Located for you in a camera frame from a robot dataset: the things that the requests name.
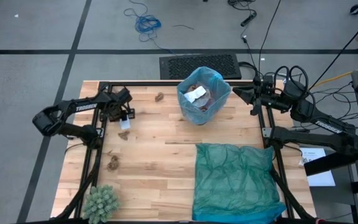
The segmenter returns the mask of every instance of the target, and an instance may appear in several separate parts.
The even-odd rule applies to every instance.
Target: floor
[[[239,61],[251,62],[239,38],[243,29],[239,24],[248,12],[237,11],[224,0],[139,1],[162,21],[156,39],[161,48],[184,54],[197,54],[197,49],[213,49],[210,52],[215,53],[235,50]],[[257,63],[277,3],[257,0],[250,5],[258,16],[245,35]],[[260,71],[299,65],[313,83],[358,30],[358,16],[348,14],[356,3],[358,0],[283,0],[264,45],[266,54],[262,54]],[[43,153],[45,161],[37,188],[27,191],[29,201],[35,190],[27,221],[49,218],[67,141],[58,136],[50,142],[43,140],[31,123],[37,112],[61,99],[77,98],[83,80],[159,79],[158,58],[170,53],[158,49],[152,41],[139,41],[135,18],[123,14],[129,7],[138,13],[144,11],[142,6],[122,0],[0,0],[0,223],[18,221],[39,152],[39,162]],[[194,29],[174,27],[179,24]],[[358,42],[348,49],[324,78],[358,68]],[[243,79],[253,76],[247,69],[241,72]],[[316,90],[349,81],[346,77]],[[318,104],[321,111],[333,116],[341,116],[347,107],[332,98]],[[353,103],[351,110],[356,113],[357,105]],[[358,120],[350,123],[358,126]],[[335,170],[334,178],[342,191],[330,194],[333,189],[312,189],[321,218],[351,212],[348,205],[339,203],[344,198],[352,200],[345,195],[349,186],[347,167]],[[19,220],[27,215],[23,211]],[[352,222],[352,217],[333,221]]]

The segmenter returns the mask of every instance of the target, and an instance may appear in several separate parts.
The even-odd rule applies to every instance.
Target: white paper
[[[302,151],[302,161],[300,161],[300,165],[303,165],[303,163],[310,162],[315,159],[326,156],[326,152],[322,148],[302,147],[300,149]],[[310,187],[334,187],[335,186],[333,173],[331,171],[322,172],[320,174],[308,176],[308,182],[309,182]]]
[[[131,122],[129,121],[128,115],[126,121],[123,121],[122,119],[119,120],[119,125],[121,126],[122,130],[131,128]]]
[[[190,103],[194,102],[198,98],[202,97],[206,93],[204,87],[199,86],[197,89],[185,93],[185,98],[190,101]]]

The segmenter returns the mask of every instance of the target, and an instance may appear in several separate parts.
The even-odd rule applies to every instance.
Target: green mesh bag
[[[193,220],[271,223],[285,210],[269,174],[272,147],[196,146]]]

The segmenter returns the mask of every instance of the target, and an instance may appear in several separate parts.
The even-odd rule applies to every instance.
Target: white paper sheet
[[[324,149],[322,148],[300,148],[302,151],[302,161],[300,161],[300,165],[303,163],[313,161],[315,159],[326,156]],[[335,181],[333,177],[333,173],[331,171],[323,172],[320,174],[315,174],[308,176],[308,182],[310,187],[334,187]]]

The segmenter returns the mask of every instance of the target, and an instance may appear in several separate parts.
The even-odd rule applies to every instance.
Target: black stand
[[[242,86],[246,84],[250,84],[250,82],[232,82],[230,80],[227,81],[231,86]],[[142,83],[136,83],[136,82],[117,82],[118,85],[124,85],[124,86],[177,86],[179,84],[179,81],[170,81],[170,82],[142,82]],[[92,120],[92,126],[96,128],[98,116],[100,114],[99,109],[95,109],[93,120]],[[272,110],[268,110],[268,120],[271,128],[275,127],[274,124],[274,117]],[[265,121],[264,116],[262,113],[259,113],[259,123],[260,123],[260,132],[263,136],[263,129],[265,128]],[[106,129],[107,120],[105,119],[101,124],[101,129],[104,131]],[[80,189],[74,196],[73,200],[67,205],[67,207],[64,209],[64,211],[58,215],[55,218],[51,218],[50,220],[46,221],[38,221],[38,222],[27,222],[27,224],[61,224],[61,223],[79,223],[79,224],[85,224],[88,223],[88,220],[83,220],[80,218],[81,215],[81,206],[83,203],[83,196],[85,194],[86,189],[92,185],[96,186],[98,182],[98,174],[99,174],[99,168],[100,168],[100,161],[101,161],[101,152],[103,148],[103,141],[104,141],[104,132],[101,134],[100,137],[100,146],[97,149],[87,148],[87,152],[85,155],[85,163],[83,167],[83,175],[81,177],[81,185]],[[269,145],[268,138],[264,138],[264,146],[267,147]],[[91,151],[97,150],[94,166],[91,170],[91,172],[88,174],[88,169],[90,166],[90,160],[91,160]],[[309,215],[306,210],[299,204],[299,202],[296,200],[296,198],[292,195],[290,190],[287,186],[287,179],[285,178],[285,168],[282,160],[282,155],[280,153],[281,148],[279,146],[275,147],[275,152],[277,152],[276,157],[278,161],[278,172],[274,168],[270,171],[270,175],[276,181],[277,185],[281,188],[284,197],[285,197],[285,204],[288,209],[288,216],[289,218],[282,218],[281,216],[277,218],[276,223],[283,223],[283,224],[315,224],[318,219],[313,218],[311,215]],[[294,213],[292,208],[299,214],[301,219],[295,219]],[[74,218],[69,218],[71,213],[74,212]],[[128,224],[128,223],[138,223],[138,224],[147,224],[147,223],[158,223],[158,224],[177,224],[177,223],[183,223],[183,222],[157,222],[157,221],[150,221],[150,222],[124,222],[124,221],[114,221],[114,222],[107,222],[107,224]],[[213,224],[214,222],[185,222],[187,224]],[[346,223],[338,223],[338,222],[324,222],[319,221],[318,223],[327,223],[327,224],[346,224]]]

